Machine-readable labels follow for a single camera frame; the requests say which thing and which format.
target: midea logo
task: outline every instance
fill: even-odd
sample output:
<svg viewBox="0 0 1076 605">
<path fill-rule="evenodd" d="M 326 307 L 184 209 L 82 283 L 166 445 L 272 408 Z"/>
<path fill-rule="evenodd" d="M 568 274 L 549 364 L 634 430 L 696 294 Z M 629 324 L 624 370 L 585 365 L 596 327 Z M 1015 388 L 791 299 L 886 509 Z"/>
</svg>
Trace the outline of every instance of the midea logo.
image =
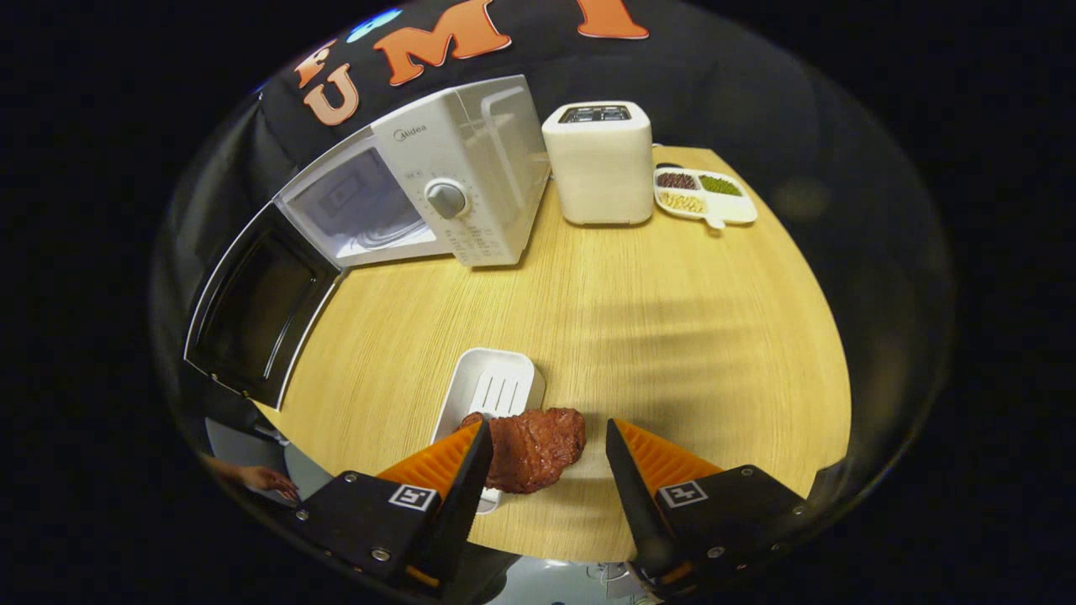
<svg viewBox="0 0 1076 605">
<path fill-rule="evenodd" d="M 396 131 L 393 132 L 393 138 L 396 139 L 397 141 L 404 141 L 411 135 L 417 135 L 419 132 L 422 132 L 425 129 L 426 129 L 425 126 L 415 126 L 414 128 L 408 128 L 406 130 L 402 128 L 397 128 Z"/>
</svg>

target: white toaster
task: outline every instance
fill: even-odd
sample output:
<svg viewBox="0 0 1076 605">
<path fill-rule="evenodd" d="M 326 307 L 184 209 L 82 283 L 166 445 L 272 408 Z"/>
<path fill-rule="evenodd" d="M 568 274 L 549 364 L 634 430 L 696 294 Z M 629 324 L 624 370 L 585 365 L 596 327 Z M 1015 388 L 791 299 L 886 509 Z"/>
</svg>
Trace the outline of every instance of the white toaster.
<svg viewBox="0 0 1076 605">
<path fill-rule="evenodd" d="M 569 103 L 541 127 L 561 197 L 571 223 L 641 223 L 654 210 L 650 118 L 629 101 Z"/>
</svg>

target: microwave control knob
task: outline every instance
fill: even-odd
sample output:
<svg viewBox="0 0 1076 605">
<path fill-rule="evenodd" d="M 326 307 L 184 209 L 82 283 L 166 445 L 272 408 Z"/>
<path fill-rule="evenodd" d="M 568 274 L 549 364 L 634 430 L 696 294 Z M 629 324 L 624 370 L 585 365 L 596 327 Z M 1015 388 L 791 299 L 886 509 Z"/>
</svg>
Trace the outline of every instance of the microwave control knob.
<svg viewBox="0 0 1076 605">
<path fill-rule="evenodd" d="M 434 181 L 426 186 L 426 199 L 438 214 L 454 219 L 467 209 L 467 196 L 455 183 Z"/>
</svg>

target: letter m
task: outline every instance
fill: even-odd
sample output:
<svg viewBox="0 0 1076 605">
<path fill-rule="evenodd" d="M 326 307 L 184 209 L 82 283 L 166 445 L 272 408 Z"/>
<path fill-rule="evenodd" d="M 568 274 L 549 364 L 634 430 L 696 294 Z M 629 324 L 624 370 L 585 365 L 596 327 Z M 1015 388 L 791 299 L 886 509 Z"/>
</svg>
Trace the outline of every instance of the letter m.
<svg viewBox="0 0 1076 605">
<path fill-rule="evenodd" d="M 441 14 L 434 31 L 405 27 L 385 36 L 373 44 L 388 59 L 393 76 L 388 83 L 399 86 L 422 75 L 422 65 L 412 62 L 411 57 L 434 67 L 440 67 L 449 56 L 449 42 L 456 41 L 452 56 L 469 59 L 512 43 L 512 39 L 501 34 L 490 20 L 486 4 L 493 0 L 467 0 L 455 4 Z"/>
</svg>

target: orange letter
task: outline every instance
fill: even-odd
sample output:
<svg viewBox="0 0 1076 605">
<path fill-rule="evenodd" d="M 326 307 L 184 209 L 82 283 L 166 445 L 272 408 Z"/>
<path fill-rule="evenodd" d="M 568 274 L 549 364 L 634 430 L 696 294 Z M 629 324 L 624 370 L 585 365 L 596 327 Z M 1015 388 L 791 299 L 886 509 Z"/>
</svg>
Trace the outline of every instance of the orange letter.
<svg viewBox="0 0 1076 605">
<path fill-rule="evenodd" d="M 318 48 L 313 55 L 303 59 L 299 67 L 295 68 L 295 72 L 299 74 L 299 88 L 309 84 L 310 79 L 317 75 L 317 72 L 325 67 L 324 61 L 329 56 L 329 46 L 334 44 L 336 44 L 336 40 Z"/>
<path fill-rule="evenodd" d="M 441 67 L 449 54 L 449 41 L 456 41 L 452 56 L 457 59 L 469 59 L 499 51 L 512 43 L 512 39 L 502 36 L 490 20 L 485 5 L 493 0 L 467 0 L 444 11 L 434 26 L 434 31 L 423 31 L 413 27 L 404 27 L 378 40 L 374 51 L 381 51 L 388 59 L 393 76 L 388 83 L 399 86 L 422 75 L 425 69 L 411 62 L 410 57 Z"/>
<path fill-rule="evenodd" d="M 328 99 L 325 98 L 324 84 L 314 86 L 307 94 L 307 97 L 302 99 L 302 102 L 314 110 L 314 115 L 317 116 L 317 119 L 321 119 L 322 124 L 326 126 L 340 124 L 351 117 L 355 113 L 355 110 L 358 109 L 358 90 L 355 89 L 355 84 L 352 83 L 351 76 L 348 75 L 349 67 L 351 66 L 343 64 L 336 68 L 327 78 L 329 82 L 337 85 L 340 94 L 343 95 L 343 102 L 340 103 L 340 107 L 335 108 L 329 104 Z"/>
<path fill-rule="evenodd" d="M 650 36 L 647 28 L 632 20 L 624 0 L 576 0 L 583 11 L 579 33 L 591 38 L 642 40 Z"/>
</svg>

